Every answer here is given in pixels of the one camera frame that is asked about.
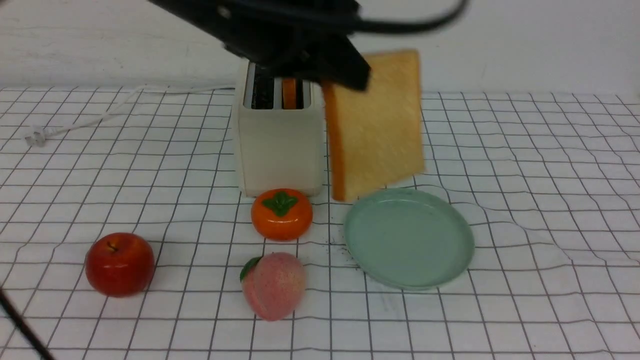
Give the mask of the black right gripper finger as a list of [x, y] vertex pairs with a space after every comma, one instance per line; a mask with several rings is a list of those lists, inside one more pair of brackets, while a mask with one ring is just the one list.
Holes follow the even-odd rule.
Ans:
[[281, 78], [314, 84], [336, 84], [363, 92], [370, 82], [371, 67], [346, 36], [328, 36], [301, 45], [279, 67]]

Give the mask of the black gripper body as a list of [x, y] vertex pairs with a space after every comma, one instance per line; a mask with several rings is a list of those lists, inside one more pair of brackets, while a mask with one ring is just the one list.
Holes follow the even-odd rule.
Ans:
[[216, 0], [155, 0], [160, 9], [222, 42], [227, 51], [281, 77], [281, 64], [294, 47], [329, 36], [345, 36], [257, 19]]

